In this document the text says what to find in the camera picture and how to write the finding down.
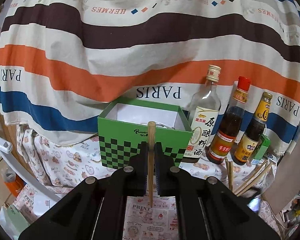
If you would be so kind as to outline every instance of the green checkered box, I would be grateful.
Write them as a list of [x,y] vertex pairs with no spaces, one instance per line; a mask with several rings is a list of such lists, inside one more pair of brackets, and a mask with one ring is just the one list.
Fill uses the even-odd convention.
[[140,153],[141,142],[148,141],[149,121],[157,123],[155,141],[179,166],[192,135],[181,108],[124,97],[110,103],[98,117],[102,165],[114,169],[128,165],[130,157]]

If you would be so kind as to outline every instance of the chopstick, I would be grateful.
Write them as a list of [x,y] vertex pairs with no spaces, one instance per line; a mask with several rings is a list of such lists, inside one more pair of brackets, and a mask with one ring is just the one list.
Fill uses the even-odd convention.
[[233,191],[233,161],[229,162],[229,189]]
[[250,177],[240,187],[238,187],[234,191],[234,194],[237,194],[245,185],[247,185],[247,183],[249,182],[249,180],[251,180],[254,177],[254,175],[256,175],[258,173],[258,171],[260,171],[260,169],[263,167],[264,164],[266,164],[266,162],[267,162],[267,159],[265,159],[263,161],[263,163],[253,171],[253,173],[250,175]]
[[153,206],[153,168],[154,168],[154,141],[155,141],[156,123],[148,123],[148,190],[150,198],[150,207]]
[[237,196],[241,196],[243,193],[245,193],[247,190],[249,190],[253,185],[255,185],[267,172],[270,171],[271,165],[273,164],[272,161],[265,167],[265,169],[247,186],[245,186],[239,193],[237,193]]
[[225,162],[226,162],[226,169],[227,169],[227,176],[228,176],[228,185],[229,185],[229,189],[232,191],[233,190],[233,162],[228,161],[227,157],[225,157]]

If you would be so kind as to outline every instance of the striped curtain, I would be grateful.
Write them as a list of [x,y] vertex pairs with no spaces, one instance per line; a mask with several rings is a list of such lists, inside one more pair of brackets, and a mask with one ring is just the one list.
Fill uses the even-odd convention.
[[118,96],[180,105],[221,67],[222,107],[251,79],[237,140],[263,91],[266,134],[286,151],[300,122],[300,7],[295,0],[12,0],[0,36],[0,108],[58,145],[98,132]]

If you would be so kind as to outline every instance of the bundle of chopsticks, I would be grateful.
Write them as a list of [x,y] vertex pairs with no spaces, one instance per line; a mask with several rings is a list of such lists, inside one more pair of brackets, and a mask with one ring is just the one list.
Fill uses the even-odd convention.
[[228,158],[225,157],[225,162],[227,168],[229,190],[233,191],[233,161],[228,161]]
[[[227,157],[225,158],[225,162],[228,174],[229,189],[233,191],[233,162],[228,161]],[[273,164],[271,160],[269,164],[263,169],[263,171],[261,171],[260,174],[258,174],[258,176],[254,178],[254,176],[262,169],[262,167],[266,165],[266,163],[267,160],[264,160],[263,163],[253,171],[253,173],[248,177],[248,179],[240,187],[233,191],[233,193],[237,196],[241,196],[243,193],[245,193],[251,187],[253,187],[265,174],[267,174],[270,171],[271,165]]]

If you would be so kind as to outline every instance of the yellow bottle label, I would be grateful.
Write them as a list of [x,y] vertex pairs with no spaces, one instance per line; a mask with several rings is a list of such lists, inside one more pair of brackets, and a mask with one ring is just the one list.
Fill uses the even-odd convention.
[[257,144],[258,142],[251,140],[244,134],[234,153],[235,158],[241,162],[246,162]]
[[266,123],[268,119],[270,104],[265,101],[260,101],[255,113],[254,118],[261,123]]
[[241,89],[236,89],[232,96],[235,100],[238,100],[244,104],[247,103],[248,100],[248,93],[246,91],[243,91]]

